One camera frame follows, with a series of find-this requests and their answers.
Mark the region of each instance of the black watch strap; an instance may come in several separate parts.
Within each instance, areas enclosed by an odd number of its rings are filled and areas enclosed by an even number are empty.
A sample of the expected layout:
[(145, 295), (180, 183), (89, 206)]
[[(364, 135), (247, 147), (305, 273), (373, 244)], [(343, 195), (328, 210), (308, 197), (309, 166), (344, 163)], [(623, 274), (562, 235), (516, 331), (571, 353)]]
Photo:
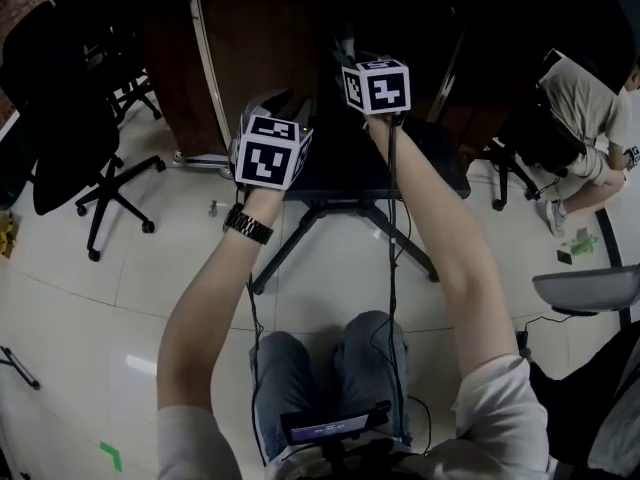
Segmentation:
[(227, 214), (224, 221), (223, 231), (226, 233), (229, 228), (235, 229), (238, 233), (242, 233), (247, 238), (255, 240), (259, 244), (266, 245), (273, 234), (273, 229), (268, 228), (256, 219), (242, 213), (244, 206), (236, 203)]

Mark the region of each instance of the sneaker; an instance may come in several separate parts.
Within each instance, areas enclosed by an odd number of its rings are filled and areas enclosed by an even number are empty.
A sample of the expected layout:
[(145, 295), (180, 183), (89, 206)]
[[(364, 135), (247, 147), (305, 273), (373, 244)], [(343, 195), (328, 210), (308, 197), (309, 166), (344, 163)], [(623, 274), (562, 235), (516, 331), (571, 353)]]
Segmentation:
[(547, 201), (545, 213), (553, 236), (556, 238), (564, 237), (564, 221), (567, 218), (560, 214), (560, 201)]

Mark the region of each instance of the white shirt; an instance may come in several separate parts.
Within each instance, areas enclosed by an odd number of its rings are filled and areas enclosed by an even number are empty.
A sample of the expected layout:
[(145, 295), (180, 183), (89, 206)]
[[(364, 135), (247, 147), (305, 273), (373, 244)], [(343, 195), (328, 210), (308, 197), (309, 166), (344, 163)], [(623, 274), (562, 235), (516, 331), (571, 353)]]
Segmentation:
[(624, 87), (615, 94), (567, 57), (551, 67), (540, 85), (551, 111), (580, 140), (593, 144), (604, 134), (611, 142), (624, 145), (633, 105)]
[[(499, 357), (469, 374), (462, 381), (454, 410), (456, 439), (436, 446), (426, 457), (405, 458), (395, 471), (429, 480), (548, 478), (547, 412), (531, 389), (524, 359)], [(379, 436), (371, 432), (357, 445), (372, 437)], [(353, 446), (345, 441), (345, 447)], [(330, 472), (318, 448), (282, 460), (291, 451), (287, 448), (269, 464), (267, 480)], [(161, 480), (241, 480), (231, 447), (214, 416), (204, 409), (161, 409), (158, 454)]]

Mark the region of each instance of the chair wheel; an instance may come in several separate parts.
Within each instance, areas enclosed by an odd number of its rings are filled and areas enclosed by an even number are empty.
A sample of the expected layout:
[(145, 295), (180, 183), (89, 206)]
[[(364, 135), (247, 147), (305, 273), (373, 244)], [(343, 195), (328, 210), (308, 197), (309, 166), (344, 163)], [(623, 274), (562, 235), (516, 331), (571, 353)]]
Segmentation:
[(151, 222), (150, 220), (148, 220), (147, 222), (143, 222), (142, 223), (142, 232), (145, 234), (151, 234), (151, 233), (155, 233), (156, 231), (156, 225)]

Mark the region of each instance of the tile floor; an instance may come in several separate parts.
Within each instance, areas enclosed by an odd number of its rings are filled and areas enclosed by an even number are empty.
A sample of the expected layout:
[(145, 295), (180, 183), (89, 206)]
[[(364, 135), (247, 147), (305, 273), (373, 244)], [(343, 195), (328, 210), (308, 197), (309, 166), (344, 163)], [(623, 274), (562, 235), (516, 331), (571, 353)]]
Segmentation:
[[(144, 108), (132, 111), (121, 135), (121, 156), (129, 165), (150, 154), (171, 158), (170, 131)], [(560, 241), (517, 182), (510, 182), (505, 210), (492, 210), (494, 177), (489, 164), (474, 164), (467, 204), (495, 251), (514, 324), (522, 329), (549, 312), (533, 290), (532, 276), (604, 267), (608, 259), (600, 242), (593, 254), (574, 258), (573, 266), (558, 263)], [(215, 171), (171, 168), (145, 173), (125, 193), (155, 221), (157, 231), (143, 234), (137, 220), (110, 206), (99, 263), (89, 261), (85, 250), (91, 213), (80, 218), (71, 203), (37, 217), (29, 187), (13, 209), (21, 229), (11, 260), (0, 262), (0, 343), (39, 378), (42, 390), (33, 392), (13, 370), (0, 369), (0, 438), (13, 464), (34, 479), (147, 480), (157, 473), (159, 341), (178, 297), (222, 236), (235, 190)], [(212, 199), (220, 209), (215, 218), (207, 213)], [(256, 271), (303, 212), (299, 203), (286, 204), (276, 223), (279, 235), (262, 251)], [(398, 215), (406, 231), (402, 209)], [(573, 220), (568, 235), (584, 226), (599, 235), (593, 215)], [(347, 216), (319, 221), (257, 298), (266, 330), (295, 333), (315, 358), (326, 360), (340, 326), (361, 311), (385, 309), (385, 255), (384, 237), (367, 221)], [(450, 321), (439, 286), (404, 256), (397, 282), (397, 319), (410, 344), (410, 393), (429, 405), (439, 442), (453, 435), (450, 408), (460, 382)], [(244, 477), (258, 479), (263, 475), (249, 411), (253, 333), (246, 296), (232, 327), (212, 379), (213, 407)], [(616, 315), (564, 324), (539, 321), (530, 326), (530, 348), (560, 377), (583, 364), (617, 329)], [(419, 408), (410, 410), (420, 420)], [(422, 422), (414, 427), (416, 449), (425, 443)], [(101, 442), (120, 451), (122, 472), (114, 470)]]

